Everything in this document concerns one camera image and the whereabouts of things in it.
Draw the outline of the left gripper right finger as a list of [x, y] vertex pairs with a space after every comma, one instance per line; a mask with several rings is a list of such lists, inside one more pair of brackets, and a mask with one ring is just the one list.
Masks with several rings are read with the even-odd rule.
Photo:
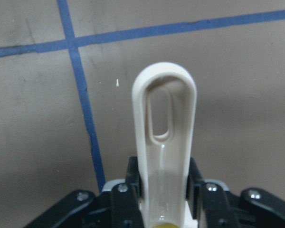
[[186, 199], [199, 228], [285, 228], [285, 201], [260, 188], [239, 196], [217, 180], [204, 179], [190, 160]]

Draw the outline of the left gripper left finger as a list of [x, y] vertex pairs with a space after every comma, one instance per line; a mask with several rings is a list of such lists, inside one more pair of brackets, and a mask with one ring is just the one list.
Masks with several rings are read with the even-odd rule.
[[141, 228], [137, 157], [130, 157], [125, 181], [96, 196], [75, 190], [44, 211], [28, 228]]

